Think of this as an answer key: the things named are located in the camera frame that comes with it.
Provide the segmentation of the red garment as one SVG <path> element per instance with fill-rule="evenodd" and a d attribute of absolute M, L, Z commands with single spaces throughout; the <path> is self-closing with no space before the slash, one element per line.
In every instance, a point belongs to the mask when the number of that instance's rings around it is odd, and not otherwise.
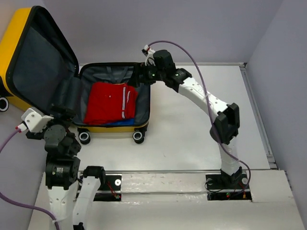
<path fill-rule="evenodd" d="M 137 97 L 136 89 L 126 83 L 94 83 L 83 122 L 98 126 L 135 118 Z"/>

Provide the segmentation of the blue patterned cloth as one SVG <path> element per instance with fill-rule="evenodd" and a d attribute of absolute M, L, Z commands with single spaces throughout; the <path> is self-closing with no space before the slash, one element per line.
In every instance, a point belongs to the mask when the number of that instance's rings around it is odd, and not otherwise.
<path fill-rule="evenodd" d="M 105 124 L 107 127 L 120 127 L 120 126 L 132 126 L 134 124 L 134 118 L 119 120 Z"/>

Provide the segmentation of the yellow hard-shell suitcase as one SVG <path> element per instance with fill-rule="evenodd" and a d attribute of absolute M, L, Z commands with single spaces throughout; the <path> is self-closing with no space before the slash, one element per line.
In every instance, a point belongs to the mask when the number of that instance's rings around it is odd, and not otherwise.
<path fill-rule="evenodd" d="M 50 114 L 52 104 L 76 112 L 72 124 L 82 144 L 91 133 L 130 132 L 143 143 L 150 117 L 151 88 L 141 85 L 132 126 L 90 126 L 83 122 L 92 85 L 128 84 L 136 62 L 90 63 L 82 67 L 62 31 L 42 6 L 18 9 L 0 42 L 0 109 L 35 107 Z"/>

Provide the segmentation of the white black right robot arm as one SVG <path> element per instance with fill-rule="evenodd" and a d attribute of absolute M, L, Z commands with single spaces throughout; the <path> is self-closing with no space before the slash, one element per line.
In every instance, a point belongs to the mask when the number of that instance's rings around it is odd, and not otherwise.
<path fill-rule="evenodd" d="M 128 84 L 133 87 L 152 85 L 162 81 L 165 86 L 191 100 L 204 111 L 212 124 L 210 135 L 219 145 L 221 157 L 220 181 L 224 187 L 231 188 L 238 183 L 242 174 L 236 137 L 240 127 L 239 107 L 228 104 L 205 90 L 185 69 L 175 66 L 160 68 L 157 65 L 138 64 Z"/>

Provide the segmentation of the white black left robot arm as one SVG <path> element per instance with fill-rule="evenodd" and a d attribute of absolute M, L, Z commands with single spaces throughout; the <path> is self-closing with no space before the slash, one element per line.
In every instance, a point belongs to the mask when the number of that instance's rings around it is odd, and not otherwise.
<path fill-rule="evenodd" d="M 51 230 L 85 230 L 87 218 L 98 189 L 106 185 L 106 172 L 102 166 L 88 166 L 79 182 L 81 160 L 77 157 L 81 145 L 69 131 L 76 113 L 64 106 L 51 106 L 54 116 L 44 133 L 47 152 L 45 185 L 50 212 L 53 214 Z"/>

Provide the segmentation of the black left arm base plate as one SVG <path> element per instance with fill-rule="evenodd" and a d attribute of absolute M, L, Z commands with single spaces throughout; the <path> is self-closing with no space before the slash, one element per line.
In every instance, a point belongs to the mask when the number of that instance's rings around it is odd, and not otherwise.
<path fill-rule="evenodd" d="M 106 174 L 106 182 L 98 188 L 94 201 L 120 202 L 121 195 L 121 174 Z"/>

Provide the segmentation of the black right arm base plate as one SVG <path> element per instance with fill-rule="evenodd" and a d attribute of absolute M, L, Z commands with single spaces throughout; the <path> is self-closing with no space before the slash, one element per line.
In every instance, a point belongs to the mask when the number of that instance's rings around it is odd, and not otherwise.
<path fill-rule="evenodd" d="M 245 173 L 239 176 L 236 182 L 229 185 L 222 182 L 220 174 L 208 174 L 204 184 L 207 191 L 207 199 L 208 201 L 252 201 L 249 186 L 245 188 L 247 182 L 248 176 Z"/>

